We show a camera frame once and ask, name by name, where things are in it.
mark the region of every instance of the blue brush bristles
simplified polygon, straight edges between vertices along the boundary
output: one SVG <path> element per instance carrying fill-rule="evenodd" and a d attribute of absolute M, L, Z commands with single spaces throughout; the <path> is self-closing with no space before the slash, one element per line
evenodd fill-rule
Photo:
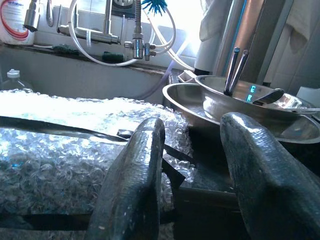
<path fill-rule="evenodd" d="M 167 7 L 165 0 L 143 0 L 142 5 L 145 5 L 143 9 L 149 8 L 149 12 L 154 12 L 154 14 L 159 13 L 161 16 Z"/>

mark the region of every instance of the metal bowl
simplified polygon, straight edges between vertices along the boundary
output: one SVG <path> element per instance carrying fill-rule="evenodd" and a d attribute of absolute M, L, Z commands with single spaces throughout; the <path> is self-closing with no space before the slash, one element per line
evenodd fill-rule
<path fill-rule="evenodd" d="M 232 97 L 224 95 L 225 77 L 197 76 L 195 81 L 201 86 L 205 114 L 218 122 L 226 113 L 239 112 L 254 118 L 265 127 L 286 126 L 299 118 L 299 114 L 285 111 L 286 108 L 313 107 L 310 103 L 289 94 L 272 104 L 252 104 L 273 89 L 245 81 L 237 83 Z"/>
<path fill-rule="evenodd" d="M 220 142 L 220 121 L 206 116 L 203 109 L 202 88 L 195 83 L 167 85 L 162 90 L 170 107 L 182 112 L 190 128 L 206 138 Z M 279 125 L 266 125 L 277 140 L 284 143 L 315 144 L 320 142 L 320 125 L 304 115 L 295 115 L 296 120 Z"/>

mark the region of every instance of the plastic bottle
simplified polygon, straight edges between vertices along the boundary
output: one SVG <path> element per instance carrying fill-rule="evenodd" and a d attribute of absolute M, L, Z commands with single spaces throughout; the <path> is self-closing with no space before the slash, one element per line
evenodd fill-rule
<path fill-rule="evenodd" d="M 0 40 L 12 45 L 33 45 L 35 34 L 24 28 L 30 0 L 0 0 Z"/>
<path fill-rule="evenodd" d="M 11 69 L 6 73 L 6 76 L 8 79 L 1 83 L 1 90 L 33 89 L 30 83 L 20 80 L 19 70 Z"/>

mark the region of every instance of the bottle cap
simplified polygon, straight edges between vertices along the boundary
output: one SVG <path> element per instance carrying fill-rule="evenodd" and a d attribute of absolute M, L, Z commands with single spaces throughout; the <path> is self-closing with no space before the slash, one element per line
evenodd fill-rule
<path fill-rule="evenodd" d="M 10 71 L 8 71 L 6 73 L 6 75 L 7 75 L 8 78 L 11 78 L 11 79 L 19 78 L 20 77 L 20 71 L 11 69 Z"/>

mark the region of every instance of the bubble wrap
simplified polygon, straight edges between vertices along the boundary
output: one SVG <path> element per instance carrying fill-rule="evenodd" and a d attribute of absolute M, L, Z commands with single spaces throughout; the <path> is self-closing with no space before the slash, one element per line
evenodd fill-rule
<path fill-rule="evenodd" d="M 161 105 L 125 98 L 49 97 L 27 90 L 2 91 L 0 103 L 5 103 L 0 109 L 2 116 L 46 121 L 109 135 L 116 135 L 119 129 L 134 131 L 144 119 L 158 117 L 165 126 L 165 143 L 192 154 L 186 119 Z M 0 211 L 16 214 L 91 212 L 105 172 L 122 149 L 120 145 L 77 137 L 1 128 Z M 166 159 L 188 182 L 193 181 L 192 164 L 173 157 Z M 162 174 L 160 205 L 162 210 L 173 207 L 170 181 L 165 174 Z M 31 236 L 30 239 L 82 239 L 76 237 L 77 233 L 69 235 L 70 232 L 65 233 L 68 235 L 55 232 L 53 238 L 50 232 L 42 234 L 41 238 Z"/>

